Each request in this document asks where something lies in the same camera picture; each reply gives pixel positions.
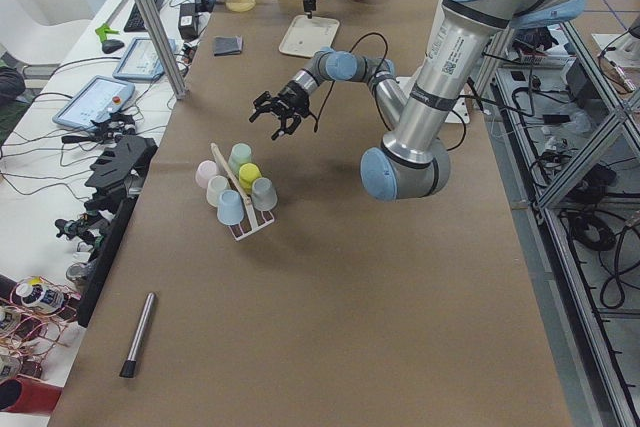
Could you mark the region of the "cream cup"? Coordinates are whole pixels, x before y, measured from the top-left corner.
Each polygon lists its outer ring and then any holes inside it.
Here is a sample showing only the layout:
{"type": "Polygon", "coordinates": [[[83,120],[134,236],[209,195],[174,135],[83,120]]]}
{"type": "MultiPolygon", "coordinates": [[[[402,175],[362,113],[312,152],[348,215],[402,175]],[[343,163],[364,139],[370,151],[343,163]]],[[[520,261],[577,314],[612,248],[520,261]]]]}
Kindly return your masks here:
{"type": "Polygon", "coordinates": [[[219,205],[219,196],[222,192],[229,189],[229,180],[222,175],[215,175],[208,181],[206,188],[206,201],[212,207],[217,208],[219,205]]]}

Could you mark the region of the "teach pendant tablet far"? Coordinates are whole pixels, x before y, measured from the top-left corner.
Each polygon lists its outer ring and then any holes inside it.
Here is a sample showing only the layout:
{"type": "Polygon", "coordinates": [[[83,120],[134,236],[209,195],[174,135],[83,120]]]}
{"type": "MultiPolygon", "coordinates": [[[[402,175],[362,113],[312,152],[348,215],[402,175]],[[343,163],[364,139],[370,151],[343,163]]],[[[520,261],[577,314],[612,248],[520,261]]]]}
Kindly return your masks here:
{"type": "Polygon", "coordinates": [[[130,82],[152,82],[164,74],[164,67],[150,38],[135,37],[122,55],[112,76],[130,82]]]}

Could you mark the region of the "steel rod black tip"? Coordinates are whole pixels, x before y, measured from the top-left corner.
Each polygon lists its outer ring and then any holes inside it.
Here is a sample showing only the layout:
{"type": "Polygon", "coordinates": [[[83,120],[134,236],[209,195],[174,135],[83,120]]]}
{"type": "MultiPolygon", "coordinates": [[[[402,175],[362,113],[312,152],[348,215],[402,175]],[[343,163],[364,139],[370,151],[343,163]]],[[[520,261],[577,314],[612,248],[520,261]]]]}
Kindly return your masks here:
{"type": "Polygon", "coordinates": [[[146,296],[128,354],[119,373],[121,378],[133,378],[136,374],[138,357],[153,313],[156,298],[155,292],[149,292],[146,296]]]}

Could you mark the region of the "teach pendant tablet near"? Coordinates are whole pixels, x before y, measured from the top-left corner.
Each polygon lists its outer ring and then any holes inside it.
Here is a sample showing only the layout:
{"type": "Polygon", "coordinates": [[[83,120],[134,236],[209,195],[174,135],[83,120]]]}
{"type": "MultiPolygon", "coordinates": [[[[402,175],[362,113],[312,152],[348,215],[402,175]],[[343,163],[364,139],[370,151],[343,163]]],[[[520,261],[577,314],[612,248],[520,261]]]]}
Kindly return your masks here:
{"type": "Polygon", "coordinates": [[[135,85],[112,77],[93,77],[57,114],[52,121],[63,127],[92,130],[96,123],[124,108],[135,85]]]}

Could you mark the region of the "white serving tray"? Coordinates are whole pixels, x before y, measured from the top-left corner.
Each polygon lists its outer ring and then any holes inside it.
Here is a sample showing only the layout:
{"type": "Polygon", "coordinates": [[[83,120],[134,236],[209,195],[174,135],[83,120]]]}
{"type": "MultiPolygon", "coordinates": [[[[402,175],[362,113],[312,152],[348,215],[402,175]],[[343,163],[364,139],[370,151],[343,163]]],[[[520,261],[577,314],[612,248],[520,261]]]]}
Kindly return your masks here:
{"type": "Polygon", "coordinates": [[[297,15],[287,28],[278,50],[281,54],[311,58],[322,48],[331,47],[340,22],[336,19],[297,15]]]}

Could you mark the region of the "teach pendant tablet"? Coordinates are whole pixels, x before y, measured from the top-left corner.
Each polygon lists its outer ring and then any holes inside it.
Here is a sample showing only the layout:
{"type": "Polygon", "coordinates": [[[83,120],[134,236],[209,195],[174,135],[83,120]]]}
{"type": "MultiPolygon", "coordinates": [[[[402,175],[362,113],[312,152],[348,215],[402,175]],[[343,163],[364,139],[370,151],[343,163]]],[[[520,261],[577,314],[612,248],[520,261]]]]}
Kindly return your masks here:
{"type": "Polygon", "coordinates": [[[130,82],[152,82],[164,74],[164,67],[150,38],[135,37],[122,55],[112,76],[130,82]]]}
{"type": "Polygon", "coordinates": [[[96,123],[124,108],[135,85],[112,77],[93,77],[57,114],[52,121],[63,127],[92,130],[96,123]]]}

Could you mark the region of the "black stand bracket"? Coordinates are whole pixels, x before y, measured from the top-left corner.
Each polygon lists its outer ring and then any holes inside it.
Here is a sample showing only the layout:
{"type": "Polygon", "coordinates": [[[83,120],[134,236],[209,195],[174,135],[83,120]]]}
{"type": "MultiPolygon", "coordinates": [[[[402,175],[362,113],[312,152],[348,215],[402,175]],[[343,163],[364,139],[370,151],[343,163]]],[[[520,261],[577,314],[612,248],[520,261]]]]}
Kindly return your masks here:
{"type": "Polygon", "coordinates": [[[132,171],[145,180],[157,150],[152,138],[125,135],[114,147],[106,148],[90,166],[93,173],[85,185],[94,188],[95,192],[85,202],[85,208],[87,211],[109,211],[115,217],[107,228],[106,239],[98,248],[94,268],[81,295],[77,323],[82,327],[89,325],[137,202],[137,196],[128,192],[125,180],[132,171]]]}

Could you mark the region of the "yellow cup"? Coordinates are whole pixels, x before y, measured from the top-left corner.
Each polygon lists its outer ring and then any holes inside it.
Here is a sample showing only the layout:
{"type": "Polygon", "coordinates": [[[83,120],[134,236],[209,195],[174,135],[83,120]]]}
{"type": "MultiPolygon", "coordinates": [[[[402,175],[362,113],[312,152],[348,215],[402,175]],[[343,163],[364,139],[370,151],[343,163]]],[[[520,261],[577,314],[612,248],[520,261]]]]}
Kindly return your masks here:
{"type": "Polygon", "coordinates": [[[239,168],[238,179],[246,192],[251,192],[253,183],[261,177],[261,170],[255,163],[245,163],[239,168]]]}

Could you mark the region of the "green cup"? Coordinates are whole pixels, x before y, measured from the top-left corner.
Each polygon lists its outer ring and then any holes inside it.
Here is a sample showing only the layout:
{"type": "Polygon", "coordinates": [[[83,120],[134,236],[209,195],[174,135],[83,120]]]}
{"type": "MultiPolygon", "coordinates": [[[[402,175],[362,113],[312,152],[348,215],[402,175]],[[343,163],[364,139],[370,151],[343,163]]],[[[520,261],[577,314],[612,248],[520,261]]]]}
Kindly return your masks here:
{"type": "Polygon", "coordinates": [[[231,170],[235,174],[237,174],[239,172],[239,169],[244,164],[251,163],[251,162],[252,162],[251,147],[248,144],[243,142],[234,144],[228,159],[228,164],[231,170]]]}

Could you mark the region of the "folded grey cloth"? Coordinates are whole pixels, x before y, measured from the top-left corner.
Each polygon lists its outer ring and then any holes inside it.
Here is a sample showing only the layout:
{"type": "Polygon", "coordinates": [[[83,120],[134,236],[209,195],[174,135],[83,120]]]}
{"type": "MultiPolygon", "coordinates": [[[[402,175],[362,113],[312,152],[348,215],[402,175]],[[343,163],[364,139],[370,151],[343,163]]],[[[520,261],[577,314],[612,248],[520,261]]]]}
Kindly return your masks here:
{"type": "Polygon", "coordinates": [[[239,55],[243,51],[242,36],[216,36],[213,41],[215,56],[239,55]]]}

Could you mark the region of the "pink cup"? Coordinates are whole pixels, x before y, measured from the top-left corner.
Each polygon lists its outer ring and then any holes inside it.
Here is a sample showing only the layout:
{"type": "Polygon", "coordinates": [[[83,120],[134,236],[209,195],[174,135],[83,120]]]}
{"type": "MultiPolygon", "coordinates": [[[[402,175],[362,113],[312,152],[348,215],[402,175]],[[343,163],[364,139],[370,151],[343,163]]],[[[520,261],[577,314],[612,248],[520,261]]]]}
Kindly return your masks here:
{"type": "Polygon", "coordinates": [[[206,189],[211,178],[219,172],[218,165],[213,160],[202,161],[195,172],[196,184],[202,189],[206,189]]]}

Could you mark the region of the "grey cup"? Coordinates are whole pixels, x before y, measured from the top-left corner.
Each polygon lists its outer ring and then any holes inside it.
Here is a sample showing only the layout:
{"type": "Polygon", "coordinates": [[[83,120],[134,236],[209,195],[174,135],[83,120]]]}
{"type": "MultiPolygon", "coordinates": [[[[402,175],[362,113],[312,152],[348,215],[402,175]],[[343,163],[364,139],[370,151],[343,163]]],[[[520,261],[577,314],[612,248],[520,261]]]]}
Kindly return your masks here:
{"type": "Polygon", "coordinates": [[[252,183],[251,200],[254,208],[261,212],[270,211],[276,207],[278,196],[269,178],[259,177],[252,183]]]}

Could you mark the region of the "blue cup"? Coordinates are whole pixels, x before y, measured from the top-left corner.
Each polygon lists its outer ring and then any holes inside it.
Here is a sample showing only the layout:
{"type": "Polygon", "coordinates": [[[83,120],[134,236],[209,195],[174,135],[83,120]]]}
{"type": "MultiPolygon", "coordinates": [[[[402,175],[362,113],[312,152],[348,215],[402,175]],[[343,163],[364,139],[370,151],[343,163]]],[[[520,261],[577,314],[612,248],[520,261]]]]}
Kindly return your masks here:
{"type": "Polygon", "coordinates": [[[217,218],[226,226],[240,224],[244,219],[243,200],[235,190],[226,189],[219,194],[217,218]]]}

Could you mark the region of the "aluminium frame post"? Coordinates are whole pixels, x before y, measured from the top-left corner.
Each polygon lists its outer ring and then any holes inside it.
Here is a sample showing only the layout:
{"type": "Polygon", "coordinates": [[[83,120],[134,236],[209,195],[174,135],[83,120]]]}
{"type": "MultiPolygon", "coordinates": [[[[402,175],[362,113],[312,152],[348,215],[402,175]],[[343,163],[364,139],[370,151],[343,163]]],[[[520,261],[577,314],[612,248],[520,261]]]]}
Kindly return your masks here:
{"type": "Polygon", "coordinates": [[[182,100],[187,92],[184,78],[170,47],[169,39],[161,22],[160,14],[153,0],[135,0],[147,32],[154,44],[159,60],[164,67],[164,73],[177,100],[182,100]]]}

